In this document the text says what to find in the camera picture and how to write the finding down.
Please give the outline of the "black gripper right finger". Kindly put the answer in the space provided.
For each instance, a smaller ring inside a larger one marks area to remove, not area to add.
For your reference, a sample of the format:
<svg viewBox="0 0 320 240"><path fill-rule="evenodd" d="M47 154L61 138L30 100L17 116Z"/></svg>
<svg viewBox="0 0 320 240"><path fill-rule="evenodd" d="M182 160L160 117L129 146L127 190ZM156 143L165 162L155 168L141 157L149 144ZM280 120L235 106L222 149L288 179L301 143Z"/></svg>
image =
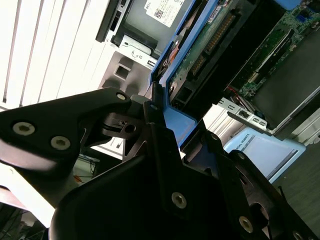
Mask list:
<svg viewBox="0 0 320 240"><path fill-rule="evenodd" d="M218 181L233 239L308 240L310 228L250 159L239 150L227 153L219 137L198 125L203 148L214 154Z"/></svg>

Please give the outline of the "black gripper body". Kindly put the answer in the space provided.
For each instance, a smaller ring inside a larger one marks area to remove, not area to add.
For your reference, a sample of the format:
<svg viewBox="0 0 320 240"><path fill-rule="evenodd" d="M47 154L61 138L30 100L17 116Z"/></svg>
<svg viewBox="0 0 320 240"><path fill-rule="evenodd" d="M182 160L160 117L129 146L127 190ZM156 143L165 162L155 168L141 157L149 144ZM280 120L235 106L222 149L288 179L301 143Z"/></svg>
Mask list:
<svg viewBox="0 0 320 240"><path fill-rule="evenodd" d="M58 204L51 240L239 240L217 179L184 164L161 195L154 159L124 162Z"/></svg>

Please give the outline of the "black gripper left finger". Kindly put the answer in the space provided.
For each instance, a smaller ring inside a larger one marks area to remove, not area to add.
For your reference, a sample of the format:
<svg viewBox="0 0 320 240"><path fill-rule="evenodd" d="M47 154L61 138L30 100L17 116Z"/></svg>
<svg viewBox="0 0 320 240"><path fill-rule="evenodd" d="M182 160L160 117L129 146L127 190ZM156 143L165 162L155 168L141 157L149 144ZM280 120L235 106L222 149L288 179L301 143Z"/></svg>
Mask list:
<svg viewBox="0 0 320 240"><path fill-rule="evenodd" d="M116 136L125 140L120 164L136 157L155 160L165 196L169 169L182 161L162 107L156 98L137 102L113 87L1 113L0 159L40 177L64 178L81 150Z"/></svg>

